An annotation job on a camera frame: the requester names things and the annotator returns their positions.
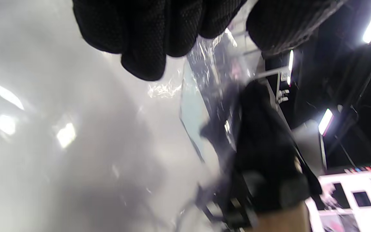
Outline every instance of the black glove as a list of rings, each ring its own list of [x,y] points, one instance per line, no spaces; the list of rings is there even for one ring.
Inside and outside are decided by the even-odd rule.
[[[122,54],[126,70],[146,81],[164,73],[166,55],[181,57],[197,35],[215,38],[246,0],[73,0],[85,41]]]
[[[197,35],[224,32],[247,0],[73,0],[85,41],[122,54],[126,70],[146,81],[160,79],[166,55],[181,57]],[[308,40],[347,0],[259,0],[246,23],[263,54],[274,55]]]

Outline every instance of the clear plastic wrap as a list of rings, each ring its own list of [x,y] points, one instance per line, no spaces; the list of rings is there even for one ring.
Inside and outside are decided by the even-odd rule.
[[[209,141],[217,155],[219,169],[216,181],[200,185],[196,199],[187,203],[179,213],[176,221],[178,232],[187,231],[181,228],[182,220],[193,206],[201,210],[210,222],[221,222],[221,217],[214,216],[207,205],[222,201],[229,187],[240,125],[238,95],[244,83],[254,75],[252,69],[247,68],[243,52],[227,29],[213,40],[198,38],[187,55],[180,119],[200,161],[208,166],[212,163],[206,162],[204,142]]]

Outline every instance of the cable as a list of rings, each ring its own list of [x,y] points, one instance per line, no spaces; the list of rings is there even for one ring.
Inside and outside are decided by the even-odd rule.
[[[353,162],[352,158],[350,158],[349,153],[347,153],[346,149],[343,147],[343,144],[342,144],[341,142],[339,142],[339,143],[340,143],[341,148],[342,148],[343,151],[344,151],[344,154],[346,154],[347,158],[349,159],[350,163],[351,163],[354,167],[356,167],[356,165],[355,165],[355,163]]]

